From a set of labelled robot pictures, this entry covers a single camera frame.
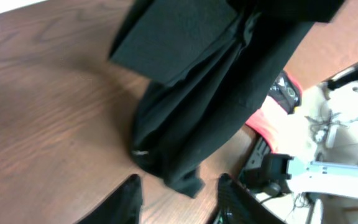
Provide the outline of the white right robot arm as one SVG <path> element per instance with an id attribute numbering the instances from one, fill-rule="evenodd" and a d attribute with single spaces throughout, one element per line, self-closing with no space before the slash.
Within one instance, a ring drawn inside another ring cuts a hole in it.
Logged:
<path id="1" fill-rule="evenodd" d="M 358 165 L 305 162 L 297 157 L 287 165 L 292 192 L 312 192 L 358 199 Z"/>

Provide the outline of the black polo shirt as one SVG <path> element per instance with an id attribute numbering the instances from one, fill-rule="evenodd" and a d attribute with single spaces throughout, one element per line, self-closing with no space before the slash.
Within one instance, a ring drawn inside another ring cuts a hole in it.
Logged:
<path id="1" fill-rule="evenodd" d="M 132 127 L 144 171 L 194 198 L 200 163 L 264 102 L 300 42 L 342 0 L 136 1 L 109 58 L 149 79 Z"/>

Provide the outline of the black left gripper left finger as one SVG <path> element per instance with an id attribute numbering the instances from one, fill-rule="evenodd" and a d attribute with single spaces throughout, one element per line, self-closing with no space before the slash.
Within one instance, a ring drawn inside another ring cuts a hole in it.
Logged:
<path id="1" fill-rule="evenodd" d="M 138 224 L 143 204 L 142 182 L 138 174 L 130 175 L 77 224 Z"/>

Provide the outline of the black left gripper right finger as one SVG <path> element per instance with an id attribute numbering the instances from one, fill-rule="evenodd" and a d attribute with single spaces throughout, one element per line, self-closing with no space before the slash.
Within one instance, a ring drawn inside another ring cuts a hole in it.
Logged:
<path id="1" fill-rule="evenodd" d="M 285 224 L 229 174 L 222 174 L 219 177 L 217 196 L 216 213 L 208 223 Z"/>

